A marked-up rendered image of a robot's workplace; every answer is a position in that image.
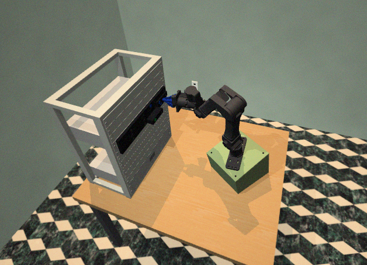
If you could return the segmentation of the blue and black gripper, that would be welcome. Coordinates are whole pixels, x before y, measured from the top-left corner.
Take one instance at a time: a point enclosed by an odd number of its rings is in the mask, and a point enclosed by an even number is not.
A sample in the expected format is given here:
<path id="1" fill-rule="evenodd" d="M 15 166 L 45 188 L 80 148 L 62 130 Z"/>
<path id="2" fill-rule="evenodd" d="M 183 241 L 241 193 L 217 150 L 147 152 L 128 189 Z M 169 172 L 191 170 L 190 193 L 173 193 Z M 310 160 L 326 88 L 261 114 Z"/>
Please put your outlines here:
<path id="1" fill-rule="evenodd" d="M 188 108 L 188 99 L 185 97 L 179 97 L 181 90 L 177 90 L 177 94 L 171 95 L 170 97 L 165 97 L 162 100 L 166 102 L 170 107 L 174 108 L 176 106 L 176 112 L 179 112 L 181 108 Z M 182 107 L 180 107 L 182 106 Z"/>

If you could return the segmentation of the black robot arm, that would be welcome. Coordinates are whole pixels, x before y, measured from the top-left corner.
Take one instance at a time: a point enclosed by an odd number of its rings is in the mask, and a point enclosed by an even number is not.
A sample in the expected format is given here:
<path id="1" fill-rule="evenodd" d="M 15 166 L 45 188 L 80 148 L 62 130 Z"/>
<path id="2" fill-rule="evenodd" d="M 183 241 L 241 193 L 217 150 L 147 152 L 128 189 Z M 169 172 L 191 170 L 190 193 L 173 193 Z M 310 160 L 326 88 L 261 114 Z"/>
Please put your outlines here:
<path id="1" fill-rule="evenodd" d="M 204 119 L 216 109 L 226 119 L 226 127 L 222 135 L 222 144 L 230 151 L 226 168 L 238 171 L 247 141 L 247 138 L 242 137 L 239 131 L 240 118 L 247 106 L 246 100 L 226 85 L 222 86 L 207 102 L 203 100 L 195 86 L 188 86 L 184 93 L 180 93 L 179 97 L 188 99 L 186 105 L 193 109 L 198 118 Z M 229 97 L 231 100 L 229 100 Z M 228 101 L 228 103 L 225 101 Z"/>

